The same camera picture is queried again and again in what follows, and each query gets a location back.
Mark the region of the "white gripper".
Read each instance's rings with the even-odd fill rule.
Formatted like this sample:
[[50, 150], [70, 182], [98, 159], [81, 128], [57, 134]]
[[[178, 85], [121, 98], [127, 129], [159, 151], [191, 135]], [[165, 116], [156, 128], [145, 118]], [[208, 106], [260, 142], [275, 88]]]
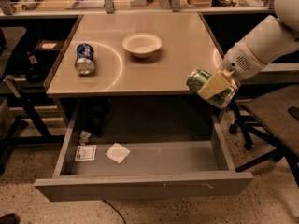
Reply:
[[260, 62], [250, 50], [245, 40], [231, 47], [224, 56], [223, 68], [213, 75], [207, 76], [207, 81], [197, 94], [207, 100], [229, 87], [237, 88], [237, 80], [247, 80], [260, 73], [266, 64]]

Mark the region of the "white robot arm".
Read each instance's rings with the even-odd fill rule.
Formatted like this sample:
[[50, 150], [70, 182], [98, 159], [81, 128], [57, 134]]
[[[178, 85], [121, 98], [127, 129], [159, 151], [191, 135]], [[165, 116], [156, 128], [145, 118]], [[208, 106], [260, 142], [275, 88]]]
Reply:
[[299, 0], [275, 0], [269, 15], [225, 54], [222, 69], [197, 94], [207, 100], [230, 86], [260, 73], [277, 58], [299, 50]]

